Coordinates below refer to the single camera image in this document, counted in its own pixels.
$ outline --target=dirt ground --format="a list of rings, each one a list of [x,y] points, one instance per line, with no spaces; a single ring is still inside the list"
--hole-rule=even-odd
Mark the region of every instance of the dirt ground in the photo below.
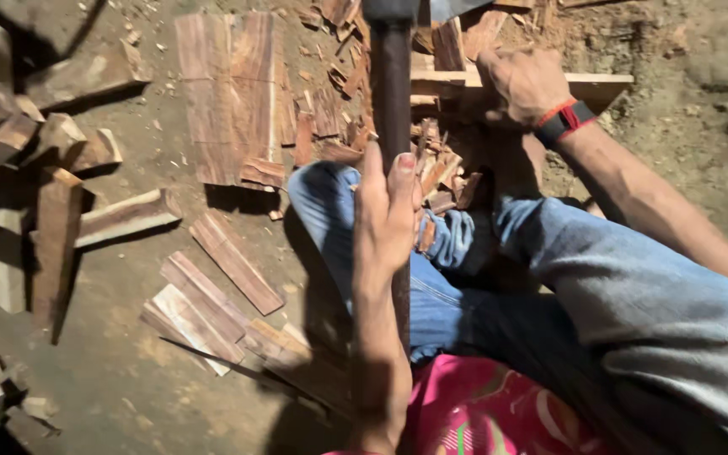
[[[155,70],[155,81],[137,97],[74,112],[80,126],[112,129],[127,150],[113,174],[86,180],[95,207],[168,187],[184,221],[153,236],[85,251],[59,346],[47,346],[32,333],[28,314],[0,311],[0,353],[24,365],[37,396],[60,405],[54,422],[63,430],[57,439],[63,452],[308,454],[345,442],[349,426],[342,419],[323,424],[246,377],[215,377],[137,320],[143,301],[166,284],[158,273],[162,260],[179,250],[247,315],[258,315],[187,232],[207,206],[215,206],[256,245],[261,272],[286,297],[284,309],[265,318],[268,323],[279,328],[306,321],[315,332],[345,339],[339,298],[294,213],[286,212],[281,221],[266,216],[287,205],[285,192],[205,189],[197,182],[178,77],[176,16],[205,8],[243,13],[283,7],[294,91],[330,87],[324,77],[329,62],[348,72],[350,62],[332,56],[334,37],[298,23],[295,6],[285,0],[115,1],[105,4],[78,50],[93,53],[126,37],[130,22],[142,32],[138,48]],[[76,3],[54,3],[51,14],[66,27],[65,18],[82,12]],[[509,19],[500,37],[505,46],[559,48],[572,72],[635,75],[631,93],[603,115],[603,125],[728,235],[728,0],[643,0],[560,10],[543,31],[525,30]],[[313,50],[317,42],[325,62],[299,56],[299,46]],[[302,80],[299,70],[311,72],[314,80]],[[357,107],[352,102],[344,110],[352,115]],[[543,175],[547,194],[587,196],[554,154]],[[251,353],[244,364],[258,366]]]

